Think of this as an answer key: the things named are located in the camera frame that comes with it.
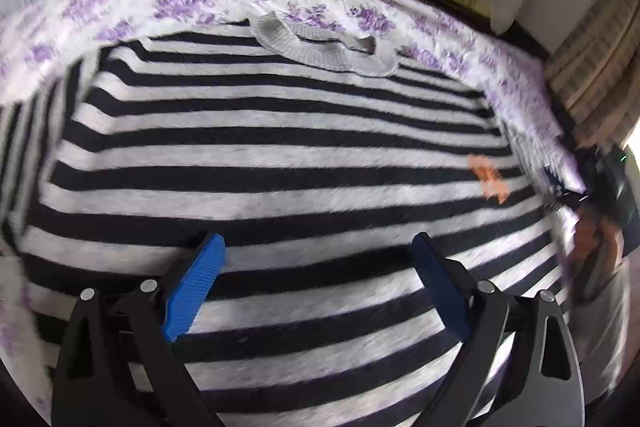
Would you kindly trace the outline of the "person right hand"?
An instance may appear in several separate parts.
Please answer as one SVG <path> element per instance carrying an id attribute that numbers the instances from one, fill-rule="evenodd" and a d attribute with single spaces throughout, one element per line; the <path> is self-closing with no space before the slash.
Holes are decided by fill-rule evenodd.
<path id="1" fill-rule="evenodd" d="M 584 212 L 580 215 L 574 232 L 574 249 L 570 253 L 573 269 L 579 270 L 591 251 L 600 251 L 602 273 L 610 277 L 622 260 L 623 250 L 623 233 L 615 222 Z"/>

